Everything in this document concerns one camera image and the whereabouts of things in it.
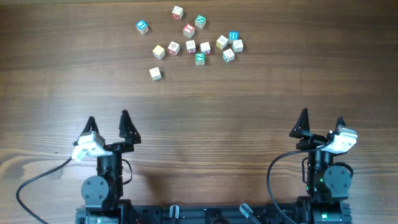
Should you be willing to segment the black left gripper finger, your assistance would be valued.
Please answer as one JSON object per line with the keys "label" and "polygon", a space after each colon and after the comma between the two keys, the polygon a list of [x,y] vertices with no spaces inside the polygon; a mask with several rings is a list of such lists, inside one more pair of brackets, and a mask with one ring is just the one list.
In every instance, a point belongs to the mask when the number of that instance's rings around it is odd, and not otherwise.
{"label": "black left gripper finger", "polygon": [[119,122],[119,137],[131,144],[141,143],[141,135],[134,126],[127,110],[122,110],[122,115]]}
{"label": "black left gripper finger", "polygon": [[88,121],[86,122],[86,125],[83,128],[83,131],[81,133],[88,133],[88,132],[92,132],[92,131],[95,131],[95,132],[99,133],[99,129],[97,127],[95,118],[90,116],[88,118]]}

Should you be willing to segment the white yellow edged block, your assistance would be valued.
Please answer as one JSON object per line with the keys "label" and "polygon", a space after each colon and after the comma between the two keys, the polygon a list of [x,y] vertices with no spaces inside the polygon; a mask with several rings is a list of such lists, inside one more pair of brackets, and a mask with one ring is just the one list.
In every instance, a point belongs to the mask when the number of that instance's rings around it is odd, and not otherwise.
{"label": "white yellow edged block", "polygon": [[162,74],[159,70],[159,67],[152,68],[149,70],[149,72],[153,80],[158,80],[162,78]]}

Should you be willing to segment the yellow top wooden block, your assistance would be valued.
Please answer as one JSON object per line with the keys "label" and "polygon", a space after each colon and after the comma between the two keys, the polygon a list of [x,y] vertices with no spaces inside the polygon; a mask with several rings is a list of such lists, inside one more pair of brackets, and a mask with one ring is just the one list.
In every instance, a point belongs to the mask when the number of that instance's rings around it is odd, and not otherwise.
{"label": "yellow top wooden block", "polygon": [[156,58],[158,59],[162,59],[165,56],[165,49],[163,47],[161,47],[160,45],[157,45],[154,49],[153,49],[153,54]]}

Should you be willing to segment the white fish wooden block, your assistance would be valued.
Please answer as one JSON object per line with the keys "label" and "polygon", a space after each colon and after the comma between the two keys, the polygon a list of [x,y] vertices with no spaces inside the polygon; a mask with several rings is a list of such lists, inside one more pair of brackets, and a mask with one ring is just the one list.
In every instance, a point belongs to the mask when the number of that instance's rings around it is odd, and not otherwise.
{"label": "white fish wooden block", "polygon": [[241,39],[234,40],[232,43],[232,47],[233,52],[242,52],[244,48],[243,41]]}

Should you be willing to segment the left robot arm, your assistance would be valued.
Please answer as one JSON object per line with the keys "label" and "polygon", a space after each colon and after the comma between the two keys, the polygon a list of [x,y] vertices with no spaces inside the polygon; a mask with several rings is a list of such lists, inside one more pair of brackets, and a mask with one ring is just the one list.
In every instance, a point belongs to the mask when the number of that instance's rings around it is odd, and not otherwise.
{"label": "left robot arm", "polygon": [[75,148],[83,156],[96,158],[97,174],[87,178],[81,186],[85,205],[76,210],[76,224],[90,223],[141,223],[141,216],[134,209],[131,200],[123,199],[122,154],[132,152],[134,145],[141,143],[141,136],[132,123],[127,110],[122,111],[119,122],[119,137],[124,140],[106,144],[99,134],[94,117],[89,117]]}

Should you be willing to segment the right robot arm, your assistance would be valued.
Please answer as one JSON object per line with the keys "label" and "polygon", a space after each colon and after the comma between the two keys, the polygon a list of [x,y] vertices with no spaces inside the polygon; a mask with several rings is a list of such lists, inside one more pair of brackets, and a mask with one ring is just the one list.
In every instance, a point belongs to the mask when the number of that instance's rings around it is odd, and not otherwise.
{"label": "right robot arm", "polygon": [[354,172],[351,166],[335,162],[334,158],[346,154],[357,143],[357,132],[339,117],[335,130],[326,136],[313,134],[305,108],[289,136],[299,139],[298,150],[309,151],[302,161],[302,179],[308,196],[297,198],[292,220],[295,223],[351,223],[351,210],[344,201],[348,199]]}

